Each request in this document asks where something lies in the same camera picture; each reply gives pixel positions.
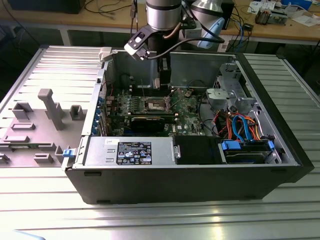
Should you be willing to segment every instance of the metal slotted surface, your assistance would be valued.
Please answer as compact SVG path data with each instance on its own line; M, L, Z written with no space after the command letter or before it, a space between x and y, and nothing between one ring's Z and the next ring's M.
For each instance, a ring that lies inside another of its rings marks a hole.
M52 98L63 110L71 105L88 109L91 94L101 69L98 47L50 46L40 49L22 74L20 84L0 113L0 138L15 117L11 109L17 102L28 102L33 109L45 109L38 92L50 88Z
M320 161L320 100L286 60L245 54L300 145L313 163Z
M308 108L301 109L307 113ZM294 113L295 108L285 112ZM310 174L281 185L263 200L250 201L88 205L60 168L0 168L0 228L47 240L318 239L317 151L312 152L315 169Z

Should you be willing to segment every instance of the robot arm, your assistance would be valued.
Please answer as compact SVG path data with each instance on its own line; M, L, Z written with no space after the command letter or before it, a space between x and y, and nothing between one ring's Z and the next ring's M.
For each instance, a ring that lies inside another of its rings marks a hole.
M135 59L156 59L158 77L153 86L167 88L171 80L170 52L191 41L202 48L210 48L211 43L223 43L218 37L224 25L221 15L221 0L197 0L191 7L182 0L146 0L147 25L131 37L124 49ZM200 29L198 35L179 42L179 31L190 33L188 30L195 29L198 20L204 32ZM150 51L155 51L156 56L150 56Z

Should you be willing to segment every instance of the metal case frame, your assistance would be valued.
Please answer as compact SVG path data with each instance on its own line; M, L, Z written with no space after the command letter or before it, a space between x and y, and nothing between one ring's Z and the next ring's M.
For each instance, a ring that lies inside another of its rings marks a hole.
M217 55L216 53L192 53ZM176 166L88 166L86 157L94 115L88 110L75 163L65 158L63 169L88 204L205 202L262 199L283 183L294 183L314 169L305 151L242 53L218 55L235 60L266 117L295 163ZM107 61L104 69L112 68ZM91 105L95 109L102 81L97 81Z

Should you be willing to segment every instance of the black cable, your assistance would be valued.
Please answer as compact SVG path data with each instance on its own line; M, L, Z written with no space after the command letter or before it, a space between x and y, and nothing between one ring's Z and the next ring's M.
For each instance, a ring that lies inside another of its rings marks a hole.
M19 24L25 30L25 32L36 42L36 44L38 44L38 46L40 46L40 43L31 35L31 33L24 26L22 26L22 24L11 14L11 12L8 10L7 6L5 5L4 0L2 0L2 4L3 4L6 12L11 16L11 18L13 20L15 20L16 23Z
M84 9L87 10L88 12L94 13L94 14L106 14L106 13L115 12L115 11L118 11L118 10L120 10L120 9L124 9L124 8L127 8L127 7L131 7L131 5L126 5L126 6L122 6L122 7L119 7L119 8L113 9L113 10L109 10L109 11L92 11L92 10L88 9L87 6L88 6L88 4L92 3L93 1L95 1L95 0L90 0L90 1L88 1L88 2L84 5Z
M134 28L134 19L131 18L131 25L130 25L130 38L132 38L132 29Z
M190 88L190 84L192 84L193 82L196 82L196 81L202 83L205 88L208 88L208 86L206 85L206 83L205 83L204 81L200 80L200 79L191 80L191 81L187 84L187 88L189 89L189 88Z
M193 17L194 20L198 21L201 25L201 27L208 33L210 34L212 37L214 37L217 41L214 41L213 43L218 43L218 44L223 44L225 42L225 40L221 37L219 37L218 35L214 34L212 31L210 31L208 28L206 28L206 26L204 26L195 16L195 14L192 12L192 10L190 9L190 7L188 6L187 3L185 3L185 5L187 6L191 16Z
M209 120L212 121L212 119L206 119L206 120L202 121L201 115L200 115L200 107L201 107L202 100L204 99L204 96L205 96L205 95L206 95L206 92L204 92L204 93L202 94L202 97L201 97L200 103L199 103L199 107L198 107L198 115L199 115L199 119L200 119L200 124L202 124L202 126L204 126L206 129L208 129L208 130L210 131L210 133L211 133L212 135L214 135L214 131L212 131L212 129L210 129L210 127L208 127L207 125L205 125L205 122L206 122L206 121L209 121Z
M211 39L211 38L207 38L207 37L187 38L187 39L182 40L182 41L178 42L177 44L173 45L172 47L170 47L165 52L163 52L163 53L161 53L159 55L156 55L156 56L147 56L146 59L153 60L153 59L161 58L162 56L170 53L171 51L173 51L174 49L179 47L181 44L184 44L184 43L187 43L187 42L191 42L191 41L205 41L205 42L211 42L211 43L220 43L220 41L217 40L217 39Z

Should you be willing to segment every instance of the yellow cable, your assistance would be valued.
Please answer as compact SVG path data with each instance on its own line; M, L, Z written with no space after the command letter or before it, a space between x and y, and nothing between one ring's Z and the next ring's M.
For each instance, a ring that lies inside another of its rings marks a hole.
M256 132L256 136L258 137L259 140L261 140L261 138L259 137L259 133L258 133L258 126L255 126L255 132Z

